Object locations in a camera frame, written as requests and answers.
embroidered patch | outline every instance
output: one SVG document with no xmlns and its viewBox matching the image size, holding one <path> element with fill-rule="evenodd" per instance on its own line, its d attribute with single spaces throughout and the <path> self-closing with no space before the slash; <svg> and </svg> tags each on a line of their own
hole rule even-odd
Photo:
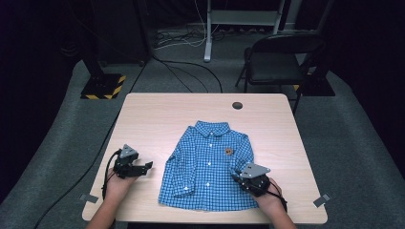
<svg viewBox="0 0 405 229">
<path fill-rule="evenodd" d="M 225 149 L 225 153 L 226 153 L 228 156 L 230 156 L 230 155 L 233 154 L 233 150 L 230 149 L 230 148 L 226 148 L 226 149 Z"/>
</svg>

checkered shirt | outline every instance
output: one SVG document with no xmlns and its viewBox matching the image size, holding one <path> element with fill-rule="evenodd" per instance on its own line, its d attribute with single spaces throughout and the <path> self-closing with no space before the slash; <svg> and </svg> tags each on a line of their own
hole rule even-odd
<svg viewBox="0 0 405 229">
<path fill-rule="evenodd" d="M 226 122 L 189 126 L 166 162 L 159 203 L 182 209 L 239 211 L 256 208 L 231 174 L 253 162 L 248 136 Z"/>
</svg>

table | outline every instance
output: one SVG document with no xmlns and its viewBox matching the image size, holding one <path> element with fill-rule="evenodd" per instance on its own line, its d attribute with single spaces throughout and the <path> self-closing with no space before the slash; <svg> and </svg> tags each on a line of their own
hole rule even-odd
<svg viewBox="0 0 405 229">
<path fill-rule="evenodd" d="M 211 24 L 274 26 L 272 34 L 277 34 L 283 14 L 284 3 L 285 0 L 280 0 L 279 9 L 277 11 L 212 10 L 211 0 L 208 0 L 206 11 L 207 36 L 203 61 L 211 61 Z"/>
<path fill-rule="evenodd" d="M 234 102 L 243 108 L 236 110 Z M 101 161 L 82 217 L 90 220 L 102 202 L 101 186 L 108 158 L 124 144 L 139 152 L 142 163 L 153 168 L 139 178 L 122 202 L 117 220 L 182 223 L 269 223 L 259 209 L 234 212 L 203 212 L 158 204 L 166 160 L 173 153 L 187 126 L 198 120 L 226 121 L 231 129 L 245 133 L 257 164 L 283 188 L 288 213 L 295 223 L 325 223 L 320 197 L 288 100 L 283 94 L 128 94 Z"/>
</svg>

dark curtain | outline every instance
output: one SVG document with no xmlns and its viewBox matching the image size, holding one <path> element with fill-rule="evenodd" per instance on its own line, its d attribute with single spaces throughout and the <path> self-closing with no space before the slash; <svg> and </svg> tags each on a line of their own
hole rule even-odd
<svg viewBox="0 0 405 229">
<path fill-rule="evenodd" d="M 59 1 L 0 1 L 0 202 L 53 124 L 79 57 Z"/>
<path fill-rule="evenodd" d="M 306 0 L 301 10 L 322 9 Z M 334 1 L 322 33 L 330 69 L 352 88 L 374 128 L 405 177 L 405 10 L 400 0 Z M 313 11 L 300 11 L 311 15 Z M 297 24 L 315 29 L 317 16 Z"/>
<path fill-rule="evenodd" d="M 194 0 L 146 0 L 148 14 L 155 19 L 156 28 L 183 25 L 200 20 Z M 206 20 L 206 1 L 197 0 L 203 20 Z"/>
</svg>

black cable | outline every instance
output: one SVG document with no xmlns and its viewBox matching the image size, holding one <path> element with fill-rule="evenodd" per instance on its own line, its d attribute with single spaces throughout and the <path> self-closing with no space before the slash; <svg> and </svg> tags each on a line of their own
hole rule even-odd
<svg viewBox="0 0 405 229">
<path fill-rule="evenodd" d="M 191 77 L 195 78 L 197 81 L 199 81 L 202 84 L 202 86 L 205 88 L 205 91 L 208 93 L 208 89 L 205 87 L 205 85 L 201 82 L 201 80 L 196 75 L 191 74 L 191 73 L 189 73 L 189 72 L 187 72 L 187 71 L 185 71 L 185 70 L 183 70 L 181 68 L 178 68 L 178 67 L 170 66 L 170 68 L 177 69 L 177 70 L 179 70 L 179 71 L 181 71 L 183 73 L 186 73 L 186 74 L 190 75 Z"/>
<path fill-rule="evenodd" d="M 160 60 L 160 59 L 158 59 L 157 57 L 155 57 L 154 55 L 153 55 L 153 58 L 156 59 L 156 60 L 158 60 L 159 62 L 174 63 L 174 64 L 187 64 L 187 65 L 193 65 L 193 66 L 198 66 L 198 67 L 204 68 L 204 69 L 206 69 L 207 71 L 209 71 L 209 72 L 215 77 L 215 79 L 217 80 L 218 85 L 219 85 L 219 87 L 220 87 L 220 91 L 221 91 L 221 93 L 223 93 L 223 85 L 221 84 L 220 79 L 217 77 L 216 74 L 214 74 L 211 70 L 209 70 L 209 69 L 206 68 L 205 66 L 199 65 L 199 64 L 195 64 L 195 63 L 190 63 L 190 62 L 172 61 L 172 60 Z"/>
<path fill-rule="evenodd" d="M 55 206 L 61 199 L 63 199 L 64 197 L 66 197 L 66 195 L 68 195 L 68 194 L 74 189 L 74 187 L 89 173 L 89 171 L 90 171 L 90 170 L 92 169 L 92 167 L 95 165 L 95 163 L 96 163 L 96 161 L 97 161 L 99 155 L 101 154 L 102 148 L 103 148 L 103 146 L 104 146 L 104 144 L 105 144 L 105 142 L 106 142 L 108 136 L 110 135 L 111 131 L 113 130 L 113 127 L 114 127 L 114 124 L 115 124 L 116 121 L 117 121 L 118 115 L 119 115 L 119 112 L 118 112 L 116 118 L 114 119 L 113 125 L 111 125 L 110 129 L 108 130 L 107 135 L 104 137 L 103 142 L 102 142 L 102 144 L 101 144 L 101 146 L 100 146 L 100 148 L 99 148 L 99 150 L 98 150 L 98 153 L 96 154 L 95 158 L 94 158 L 93 161 L 92 161 L 92 164 L 89 166 L 89 168 L 87 168 L 86 172 L 77 180 L 77 182 L 76 182 L 74 185 L 72 185 L 72 186 L 68 189 L 68 191 L 66 191 L 66 192 L 65 192 L 62 196 L 60 196 L 50 207 L 48 207 L 48 209 L 44 212 L 44 214 L 42 214 L 41 218 L 39 218 L 39 220 L 36 222 L 35 226 L 33 227 L 34 229 L 38 228 L 38 226 L 39 226 L 39 224 L 41 223 L 42 219 L 51 211 L 51 209 L 53 209 L 54 206 Z"/>
<path fill-rule="evenodd" d="M 179 71 L 181 71 L 181 72 L 183 72 L 183 73 L 186 73 L 186 74 L 192 76 L 193 78 L 195 78 L 197 81 L 199 81 L 199 82 L 202 84 L 202 86 L 205 88 L 205 91 L 208 93 L 208 89 L 205 87 L 205 85 L 201 82 L 201 80 L 200 80 L 196 75 L 194 75 L 194 74 L 192 74 L 192 73 L 189 73 L 189 72 L 187 72 L 187 71 L 185 71 L 185 70 L 183 70 L 183 69 L 181 69 L 181 68 L 168 65 L 168 64 L 164 63 L 163 61 L 159 60 L 159 59 L 158 59 L 157 57 L 155 57 L 154 55 L 152 56 L 152 58 L 154 58 L 156 61 L 160 62 L 160 63 L 161 63 L 162 65 L 164 65 L 174 76 L 176 76 L 176 78 L 178 78 L 178 80 L 180 81 L 180 83 L 181 83 L 190 93 L 193 93 L 193 92 L 191 91 L 191 89 L 190 89 L 189 87 L 187 87 L 187 86 L 184 84 L 184 82 L 182 82 L 182 80 L 179 79 L 179 77 L 177 76 L 177 74 L 176 74 L 175 72 L 173 72 L 170 68 L 179 70 Z"/>
<path fill-rule="evenodd" d="M 179 81 L 180 81 L 180 83 L 190 92 L 190 93 L 193 93 L 192 91 L 191 91 L 191 89 L 189 88 L 189 87 L 187 87 L 187 85 L 185 85 L 182 81 L 181 81 L 181 79 L 179 79 L 179 77 L 176 75 L 176 73 L 175 72 L 173 72 L 170 68 L 169 68 L 169 65 L 167 65 L 167 64 L 165 64 L 165 63 L 163 63 L 163 62 L 161 62 L 161 61 L 159 61 L 161 64 L 163 64 Z"/>
<path fill-rule="evenodd" d="M 121 153 L 121 150 L 119 149 L 119 150 L 117 150 L 117 151 L 115 151 L 111 156 L 110 156 L 110 159 L 108 159 L 108 162 L 107 162 L 107 168 L 105 169 L 105 174 L 104 174 L 104 183 L 103 183 L 103 185 L 102 185 L 102 199 L 105 199 L 105 194 L 107 193 L 107 182 L 108 182 L 108 180 L 110 180 L 110 178 L 107 178 L 107 176 L 108 176 L 108 168 L 110 168 L 110 163 L 111 163 L 111 161 L 113 160 L 113 158 L 114 158 L 114 156 L 118 156 L 119 155 L 119 153 Z"/>
<path fill-rule="evenodd" d="M 188 41 L 191 38 L 201 38 L 200 41 Z M 165 48 L 173 45 L 190 45 L 191 43 L 203 42 L 205 36 L 198 30 L 188 31 L 186 34 L 181 34 L 177 36 L 172 36 L 169 32 L 159 32 L 157 34 L 157 39 L 153 45 L 154 49 Z"/>
<path fill-rule="evenodd" d="M 287 209 L 287 202 L 286 202 L 286 200 L 281 196 L 280 190 L 277 188 L 277 186 L 276 186 L 275 184 L 271 183 L 271 181 L 269 181 L 269 182 L 270 182 L 270 185 L 272 184 L 272 185 L 274 186 L 274 188 L 276 188 L 278 195 L 275 194 L 275 193 L 270 192 L 269 190 L 266 190 L 266 192 L 267 192 L 268 194 L 270 194 L 270 195 L 272 195 L 272 196 L 277 197 L 278 199 L 280 199 L 280 201 L 281 201 L 281 203 L 282 203 L 282 205 L 283 205 L 283 207 L 284 207 L 284 210 L 287 211 L 287 210 L 288 210 L 288 209 Z"/>
</svg>

